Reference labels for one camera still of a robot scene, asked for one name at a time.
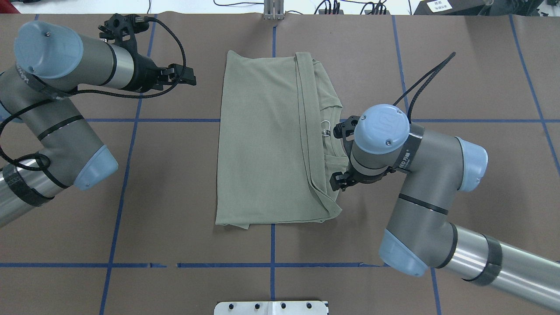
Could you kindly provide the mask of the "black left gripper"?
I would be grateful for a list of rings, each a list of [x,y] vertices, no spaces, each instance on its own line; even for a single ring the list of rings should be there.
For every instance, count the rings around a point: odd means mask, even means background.
[[[156,66],[148,56],[132,55],[133,76],[131,78],[132,92],[148,92],[151,89],[163,90],[164,84],[189,84],[196,86],[197,80],[194,69],[180,64],[170,64],[168,68]]]

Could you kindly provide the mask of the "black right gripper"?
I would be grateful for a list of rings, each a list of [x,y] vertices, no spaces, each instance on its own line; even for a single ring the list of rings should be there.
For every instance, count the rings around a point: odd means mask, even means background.
[[[372,184],[380,181],[389,173],[394,173],[394,169],[381,169],[382,172],[376,175],[365,175],[355,169],[350,169],[344,173],[333,173],[330,177],[332,191],[345,191],[346,187],[352,187],[358,183]]]

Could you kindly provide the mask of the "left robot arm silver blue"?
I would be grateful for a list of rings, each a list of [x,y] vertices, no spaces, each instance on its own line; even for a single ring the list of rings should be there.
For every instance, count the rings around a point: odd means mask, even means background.
[[[196,85],[193,69],[172,63],[157,66],[137,50],[136,34],[155,17],[114,14],[98,28],[99,38],[68,27],[31,21],[14,41],[16,63],[1,74],[1,129],[26,124],[42,149],[12,159],[1,169],[1,226],[54,199],[75,186],[84,191],[118,169],[118,163],[79,110],[72,96],[97,93],[112,97],[149,98],[170,92],[178,84]],[[125,91],[79,90],[90,84]]]

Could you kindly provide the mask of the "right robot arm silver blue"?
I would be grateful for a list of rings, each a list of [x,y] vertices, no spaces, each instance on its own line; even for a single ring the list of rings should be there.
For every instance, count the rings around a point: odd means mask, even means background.
[[[559,311],[559,263],[448,220],[456,194],[471,192],[484,177],[483,147],[412,123],[390,104],[350,116],[332,135],[350,160],[348,170],[331,176],[334,191],[406,175],[378,251],[386,265],[413,277],[443,269]]]

